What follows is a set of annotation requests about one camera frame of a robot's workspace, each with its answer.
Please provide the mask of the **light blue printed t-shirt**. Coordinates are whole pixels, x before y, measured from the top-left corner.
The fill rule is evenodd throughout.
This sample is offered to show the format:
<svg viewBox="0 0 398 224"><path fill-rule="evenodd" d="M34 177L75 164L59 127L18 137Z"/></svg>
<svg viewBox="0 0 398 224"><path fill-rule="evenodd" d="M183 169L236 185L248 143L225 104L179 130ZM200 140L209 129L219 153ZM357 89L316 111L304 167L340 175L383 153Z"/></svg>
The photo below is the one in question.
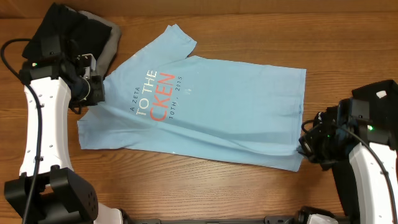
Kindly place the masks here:
<svg viewBox="0 0 398 224"><path fill-rule="evenodd" d="M298 171L306 71L192 55L177 25L104 79L82 149L140 149Z"/></svg>

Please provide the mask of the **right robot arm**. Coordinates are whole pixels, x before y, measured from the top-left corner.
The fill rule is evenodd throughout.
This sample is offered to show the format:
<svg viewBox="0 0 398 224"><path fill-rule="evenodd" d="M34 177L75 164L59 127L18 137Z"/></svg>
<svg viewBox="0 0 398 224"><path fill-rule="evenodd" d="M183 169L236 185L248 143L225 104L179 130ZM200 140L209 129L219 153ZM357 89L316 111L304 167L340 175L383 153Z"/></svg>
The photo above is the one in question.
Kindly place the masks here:
<svg viewBox="0 0 398 224"><path fill-rule="evenodd" d="M352 91L302 128L298 153L331 170L342 216L302 207L290 223L397 223L397 83Z"/></svg>

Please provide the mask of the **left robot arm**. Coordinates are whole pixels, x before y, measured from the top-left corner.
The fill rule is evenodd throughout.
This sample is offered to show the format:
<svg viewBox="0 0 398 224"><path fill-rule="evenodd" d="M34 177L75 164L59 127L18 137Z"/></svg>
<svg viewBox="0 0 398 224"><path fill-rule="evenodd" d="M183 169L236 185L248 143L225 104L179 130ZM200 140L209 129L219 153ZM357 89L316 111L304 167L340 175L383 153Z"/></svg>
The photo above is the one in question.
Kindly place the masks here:
<svg viewBox="0 0 398 224"><path fill-rule="evenodd" d="M40 46L40 58L16 72L27 100L27 143L19 177L4 185L6 200L24 223L129 223L123 210L99 202L68 151L68 112L104 100L94 56L78 54L75 41L58 35Z"/></svg>

